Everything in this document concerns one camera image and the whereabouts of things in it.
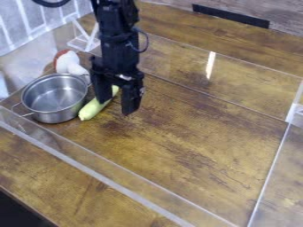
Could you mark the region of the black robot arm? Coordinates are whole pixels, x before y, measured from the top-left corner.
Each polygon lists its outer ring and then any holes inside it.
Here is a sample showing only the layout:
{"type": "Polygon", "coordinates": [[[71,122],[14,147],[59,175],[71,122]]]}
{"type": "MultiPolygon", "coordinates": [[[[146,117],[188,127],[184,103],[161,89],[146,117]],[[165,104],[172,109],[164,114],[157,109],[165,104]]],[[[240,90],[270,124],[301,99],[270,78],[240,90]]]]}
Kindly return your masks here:
{"type": "Polygon", "coordinates": [[[98,23],[101,56],[91,56],[89,78],[97,101],[111,99],[111,85],[121,89],[119,106],[131,114],[141,103],[144,73],[138,70],[138,10],[133,0],[89,0],[98,23]]]}

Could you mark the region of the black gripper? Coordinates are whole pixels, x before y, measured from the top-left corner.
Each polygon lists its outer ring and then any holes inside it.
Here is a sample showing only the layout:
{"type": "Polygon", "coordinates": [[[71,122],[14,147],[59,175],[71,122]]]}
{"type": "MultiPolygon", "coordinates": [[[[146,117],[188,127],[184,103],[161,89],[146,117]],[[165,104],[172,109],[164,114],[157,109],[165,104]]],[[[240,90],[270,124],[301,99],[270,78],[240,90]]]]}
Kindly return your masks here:
{"type": "Polygon", "coordinates": [[[111,69],[102,64],[102,57],[97,56],[89,58],[89,63],[89,79],[97,101],[103,104],[111,99],[110,85],[115,85],[121,88],[121,113],[129,115],[136,112],[140,108],[144,94],[144,73],[138,70],[136,65],[126,68],[119,66],[111,69]]]}

